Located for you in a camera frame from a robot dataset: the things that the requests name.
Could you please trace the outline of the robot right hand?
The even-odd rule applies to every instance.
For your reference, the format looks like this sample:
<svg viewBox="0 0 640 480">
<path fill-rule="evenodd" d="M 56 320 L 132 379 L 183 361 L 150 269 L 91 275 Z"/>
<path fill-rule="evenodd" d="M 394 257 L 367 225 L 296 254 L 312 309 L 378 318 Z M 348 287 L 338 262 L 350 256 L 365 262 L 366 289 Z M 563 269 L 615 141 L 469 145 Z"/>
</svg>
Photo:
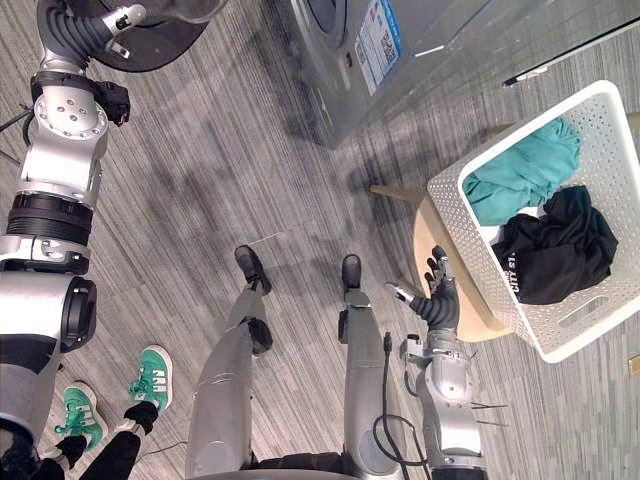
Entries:
<svg viewBox="0 0 640 480">
<path fill-rule="evenodd" d="M 447 252 L 436 245 L 427 259 L 429 271 L 425 273 L 430 295 L 418 295 L 396 282 L 386 282 L 386 288 L 418 317 L 426 322 L 430 330 L 457 332 L 460 318 L 460 303 L 453 267 Z"/>
</svg>

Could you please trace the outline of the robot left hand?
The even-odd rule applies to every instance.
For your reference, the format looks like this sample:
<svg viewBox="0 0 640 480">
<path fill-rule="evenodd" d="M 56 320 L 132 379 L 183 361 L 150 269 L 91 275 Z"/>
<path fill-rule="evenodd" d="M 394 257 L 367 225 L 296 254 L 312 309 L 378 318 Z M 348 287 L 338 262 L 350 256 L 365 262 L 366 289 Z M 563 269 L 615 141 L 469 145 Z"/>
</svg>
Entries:
<svg viewBox="0 0 640 480">
<path fill-rule="evenodd" d="M 125 5 L 97 17 L 70 15 L 65 1 L 39 1 L 36 20 L 42 46 L 64 61 L 86 68 L 121 33 L 146 18 L 141 4 Z"/>
</svg>

